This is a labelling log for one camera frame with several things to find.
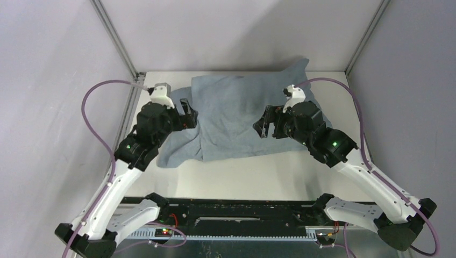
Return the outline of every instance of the blue towel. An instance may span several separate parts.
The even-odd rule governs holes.
[[[269,135],[261,139],[252,125],[267,105],[285,104],[283,88],[307,80],[304,71],[308,62],[302,59],[283,71],[267,74],[194,77],[191,87],[173,91],[174,103],[179,103],[180,98],[189,99],[199,113],[198,124],[195,129],[168,137],[160,149],[157,166],[175,168],[188,159],[213,161],[306,149],[288,138],[276,140]],[[320,107],[310,85],[302,89],[306,101]],[[324,120],[331,127],[325,116]]]

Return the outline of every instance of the white wall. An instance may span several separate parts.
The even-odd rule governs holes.
[[[437,203],[431,221],[456,242],[456,2],[392,1],[350,78],[374,161],[414,195]],[[425,228],[417,247],[431,252]]]
[[[84,125],[82,97],[131,78],[88,0],[2,1],[0,24],[0,256],[60,257],[53,232],[88,202],[109,159]],[[128,92],[112,85],[88,101],[111,145]]]
[[[107,0],[139,71],[344,71],[381,0]]]

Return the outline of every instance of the white plastic bracket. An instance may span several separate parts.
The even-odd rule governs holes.
[[[326,203],[325,213],[331,220],[345,221],[377,233],[374,219],[379,218],[383,211],[378,205],[353,203],[334,197]]]
[[[166,106],[167,109],[173,109],[174,103],[169,94],[171,93],[171,86],[166,83],[157,83],[154,86],[154,91],[151,94],[152,103],[158,103],[160,105]]]
[[[150,221],[158,218],[160,208],[151,200],[142,200],[141,203],[119,217],[109,221],[107,230],[117,232],[116,243],[119,245],[125,238]]]
[[[285,113],[288,108],[292,108],[294,105],[305,101],[305,93],[301,88],[295,88],[294,84],[285,88],[291,97],[287,97],[288,101],[283,106],[282,112]]]

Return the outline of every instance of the cable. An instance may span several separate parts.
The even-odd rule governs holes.
[[[174,227],[177,227],[177,226],[178,226],[178,222],[177,222],[176,214],[171,213],[169,216],[170,216],[170,217],[174,217],[174,221],[176,222],[176,225],[175,225]]]
[[[361,112],[361,105],[359,104],[358,102],[358,99],[356,98],[355,94],[352,92],[352,90],[347,86],[345,85],[343,82],[340,82],[338,80],[335,80],[335,79],[331,79],[331,78],[324,78],[324,77],[320,77],[320,78],[313,78],[313,79],[310,79],[310,80],[307,80],[307,81],[304,81],[304,82],[301,82],[297,85],[295,85],[296,88],[298,87],[302,87],[308,83],[311,83],[311,82],[316,82],[316,81],[328,81],[328,82],[333,82],[333,83],[336,83],[340,86],[342,86],[346,91],[348,91],[348,93],[352,96],[352,99],[353,99],[353,102],[355,103],[355,109],[357,111],[357,114],[358,114],[358,119],[359,119],[359,124],[360,124],[360,138],[361,138],[361,157],[362,157],[362,160],[364,161],[364,164],[366,164],[366,167],[368,170],[372,170],[373,167],[371,166],[371,164],[368,162],[367,160],[367,156],[366,156],[366,152],[365,152],[365,139],[364,139],[364,120],[362,118],[362,112]],[[395,192],[397,195],[400,196],[400,198],[402,200],[405,201],[405,203],[409,203],[410,200],[404,195],[402,194],[396,187],[394,187],[391,183],[389,183],[384,177],[382,177],[377,171],[375,170],[372,170],[372,174],[374,174],[376,177],[379,178],[380,181],[382,181],[385,185],[387,185],[388,187],[390,187],[392,189],[393,192]],[[437,236],[437,231],[436,229],[434,228],[434,226],[432,225],[432,223],[428,220],[428,218],[426,218],[426,216],[413,204],[413,203],[410,203],[410,207],[412,207],[412,209],[424,220],[424,222],[427,224],[427,226],[429,227],[431,233],[432,233],[432,237],[434,238],[434,242],[436,244],[436,248],[434,250],[433,253],[425,253],[419,249],[417,249],[416,247],[414,246],[410,246],[410,248],[422,255],[425,255],[425,256],[436,256],[439,252],[440,252],[440,241],[439,241],[439,238]]]
[[[345,245],[344,248],[345,248],[345,252],[347,252],[347,257],[350,258],[350,253],[353,253],[353,252],[350,251],[350,249],[348,248],[347,226],[348,226],[348,223],[346,222],[344,225],[344,245]]]
[[[339,244],[337,244],[337,243],[335,243],[334,246],[333,246],[333,245],[324,246],[324,245],[320,244],[318,241],[316,241],[316,242],[314,242],[314,243],[315,243],[316,245],[322,247],[322,248],[329,248],[329,247],[331,247],[331,248],[333,248],[333,247],[345,248],[345,246],[339,245]],[[348,251],[350,252],[350,254],[352,255],[353,258],[357,258],[356,255],[355,255],[355,253],[354,253],[353,251],[351,251],[350,249],[349,249]]]
[[[334,234],[337,234],[337,233],[339,233],[339,222],[338,222],[338,221],[335,221],[335,222],[334,222]]]
[[[157,226],[161,226],[161,227],[165,227],[165,228],[169,228],[171,230],[173,230],[174,232],[178,232],[181,236],[184,237],[184,241],[178,243],[177,245],[173,245],[173,246],[167,246],[167,245],[163,245],[161,243],[156,243],[156,242],[153,242],[152,240],[144,240],[144,241],[139,241],[139,242],[136,242],[136,243],[132,243],[131,245],[129,246],[126,246],[120,250],[116,250],[114,253],[115,254],[118,254],[118,253],[121,253],[133,246],[137,246],[137,245],[142,245],[142,244],[151,244],[151,243],[154,243],[154,246],[160,246],[160,247],[165,247],[165,248],[176,248],[176,247],[179,247],[179,246],[183,246],[186,242],[187,242],[187,236],[180,230],[178,230],[177,228],[175,227],[170,227],[168,225],[165,225],[165,224],[162,224],[162,223],[157,223],[157,222],[149,222],[147,224],[151,224],[151,225],[157,225]]]
[[[132,87],[137,87],[137,88],[140,88],[141,90],[147,90],[147,88],[145,86],[142,86],[142,85],[138,85],[138,84],[134,84],[134,83],[131,83],[129,81],[123,81],[123,80],[107,80],[107,81],[103,81],[103,82],[100,82],[100,83],[97,83],[95,84],[92,88],[90,88],[87,93],[84,95],[84,98],[82,99],[82,104],[81,104],[81,113],[82,113],[82,118],[84,119],[84,122],[85,124],[87,125],[87,128],[90,130],[90,132],[98,139],[98,141],[101,142],[101,144],[104,146],[104,148],[108,151],[109,153],[109,156],[110,156],[110,159],[111,159],[111,174],[109,175],[109,178],[108,178],[108,182],[109,183],[112,183],[112,179],[114,177],[114,171],[116,171],[116,160],[114,158],[114,152],[111,150],[111,148],[109,147],[109,145],[98,135],[98,133],[94,130],[94,128],[92,127],[92,125],[90,124],[89,120],[87,119],[87,114],[86,114],[86,102],[87,102],[87,98],[89,97],[89,95],[95,90],[97,89],[98,87],[100,86],[103,86],[105,84],[109,84],[109,83],[124,83],[124,84],[128,84],[128,85],[131,85]],[[85,213],[85,215],[82,217],[81,221],[79,222],[78,226],[76,227],[76,229],[74,230],[73,234],[71,235],[70,239],[68,240],[68,243],[65,247],[65,250],[63,251],[63,254],[62,254],[62,258],[66,258],[67,255],[68,255],[68,252],[70,250],[70,247],[74,241],[74,239],[76,238],[79,230],[81,230],[82,228],[82,222],[83,221],[86,221],[87,218],[90,216],[90,214],[92,213],[92,211],[94,210],[95,206],[98,204],[98,202],[100,201],[100,199],[102,198],[103,194],[106,192],[106,190],[108,189],[108,185],[105,184],[105,186],[103,187],[103,189],[100,191],[100,193],[97,195],[97,197],[95,198],[94,202],[92,203],[92,205],[87,209],[87,212]]]
[[[335,234],[335,236],[336,237],[334,238],[334,243],[336,243],[336,241],[337,241],[337,234]]]

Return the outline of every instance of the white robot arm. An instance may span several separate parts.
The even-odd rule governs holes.
[[[423,229],[424,220],[414,209],[429,218],[436,204],[431,199],[418,199],[394,183],[370,160],[363,159],[362,148],[344,132],[326,127],[321,110],[305,102],[300,88],[285,88],[288,101],[284,106],[267,106],[253,128],[267,137],[269,123],[274,123],[272,137],[292,138],[307,146],[310,155],[321,163],[347,176],[376,205],[363,205],[323,194],[314,207],[334,221],[345,221],[378,233],[395,249],[405,251]]]
[[[122,240],[159,217],[161,204],[157,197],[146,197],[119,217],[112,215],[127,190],[158,155],[168,135],[196,126],[197,112],[181,99],[185,114],[179,114],[169,98],[167,83],[156,84],[148,91],[151,101],[142,107],[137,124],[115,152],[113,174],[107,173],[92,200],[71,224],[62,223],[55,230],[82,257],[111,257]]]

